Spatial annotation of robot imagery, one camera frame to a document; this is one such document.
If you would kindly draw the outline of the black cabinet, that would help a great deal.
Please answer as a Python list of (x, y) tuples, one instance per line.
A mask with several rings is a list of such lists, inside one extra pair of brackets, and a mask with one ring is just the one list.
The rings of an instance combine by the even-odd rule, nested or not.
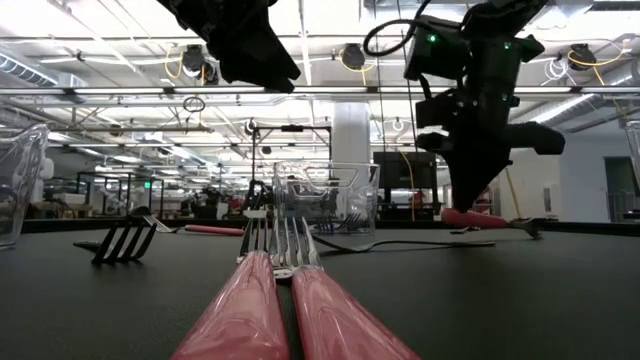
[(428, 152), (374, 152), (379, 166), (379, 216), (383, 220), (434, 219), (439, 209), (437, 160)]

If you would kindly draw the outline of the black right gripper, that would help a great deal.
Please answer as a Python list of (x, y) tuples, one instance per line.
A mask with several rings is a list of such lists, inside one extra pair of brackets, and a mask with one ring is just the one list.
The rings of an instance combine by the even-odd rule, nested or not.
[(559, 131), (535, 121), (509, 121), (516, 103), (511, 90), (473, 90), (461, 83), (439, 95), (439, 121), (448, 132), (440, 154), (448, 165), (453, 207), (458, 212), (469, 211), (474, 201), (474, 163), (486, 161), (476, 175), (477, 208), (492, 181), (511, 165), (514, 150), (529, 149), (538, 155), (564, 152), (565, 137)]

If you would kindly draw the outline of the background robot arms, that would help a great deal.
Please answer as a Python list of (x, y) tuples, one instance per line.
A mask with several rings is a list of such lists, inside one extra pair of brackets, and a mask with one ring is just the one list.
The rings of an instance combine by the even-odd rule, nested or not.
[(272, 211), (274, 204), (272, 186), (260, 180), (251, 180), (247, 190), (219, 190), (207, 185), (199, 195), (192, 210), (201, 219), (244, 219), (251, 211)]

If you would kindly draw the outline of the pink-handled silver fork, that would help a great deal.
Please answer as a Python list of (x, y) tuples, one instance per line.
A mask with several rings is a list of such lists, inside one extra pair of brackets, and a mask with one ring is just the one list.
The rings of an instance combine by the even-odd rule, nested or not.
[(214, 235), (226, 235), (226, 236), (243, 236), (244, 230), (237, 228), (226, 228), (226, 227), (213, 227), (213, 226), (204, 226), (204, 225), (185, 225), (183, 227), (178, 228), (170, 228), (164, 223), (162, 223), (159, 219), (153, 217), (152, 215), (143, 215), (142, 219), (147, 222), (150, 226), (155, 225), (156, 230), (161, 233), (178, 233), (181, 230), (186, 232), (195, 232), (195, 233), (205, 233), (205, 234), (214, 234)]
[(540, 238), (540, 232), (533, 219), (507, 220), (503, 217), (473, 211), (459, 212), (455, 208), (445, 208), (440, 216), (443, 223), (460, 228), (482, 230), (513, 228), (525, 231), (533, 239)]
[(170, 360), (290, 360), (270, 240), (268, 221), (251, 219), (242, 260)]
[(329, 276), (305, 218), (274, 219), (277, 276), (288, 278), (306, 360), (420, 360)]

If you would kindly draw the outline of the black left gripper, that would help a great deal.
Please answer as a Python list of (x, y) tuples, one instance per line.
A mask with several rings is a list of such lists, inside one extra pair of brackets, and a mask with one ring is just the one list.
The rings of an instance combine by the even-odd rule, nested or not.
[(278, 0), (157, 0), (178, 25), (212, 45), (221, 77), (269, 92), (292, 93), (300, 69), (277, 38), (245, 41), (266, 34), (269, 8)]

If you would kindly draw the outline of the white building pillar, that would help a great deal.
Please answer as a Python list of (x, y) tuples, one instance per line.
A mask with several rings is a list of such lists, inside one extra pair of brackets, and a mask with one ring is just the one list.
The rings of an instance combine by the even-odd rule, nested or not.
[(332, 160), (368, 163), (370, 158), (370, 111), (366, 103), (334, 104)]

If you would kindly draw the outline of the clear plastic bin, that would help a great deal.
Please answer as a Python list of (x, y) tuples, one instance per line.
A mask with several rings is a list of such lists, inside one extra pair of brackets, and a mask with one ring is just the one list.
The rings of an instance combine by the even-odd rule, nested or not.
[(16, 247), (47, 142), (44, 124), (0, 126), (0, 251)]
[[(283, 161), (274, 165), (274, 202), (277, 216), (307, 223), (312, 234), (319, 220), (332, 221), (333, 234), (370, 234), (375, 231), (379, 167), (369, 163)], [(349, 214), (369, 219), (360, 231), (337, 231)]]

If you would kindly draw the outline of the silver ventilation duct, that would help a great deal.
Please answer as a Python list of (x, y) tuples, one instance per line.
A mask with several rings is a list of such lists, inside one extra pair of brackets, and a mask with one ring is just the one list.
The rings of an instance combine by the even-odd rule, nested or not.
[(88, 83), (80, 77), (49, 69), (10, 51), (0, 50), (0, 96), (48, 96), (82, 104), (77, 88)]

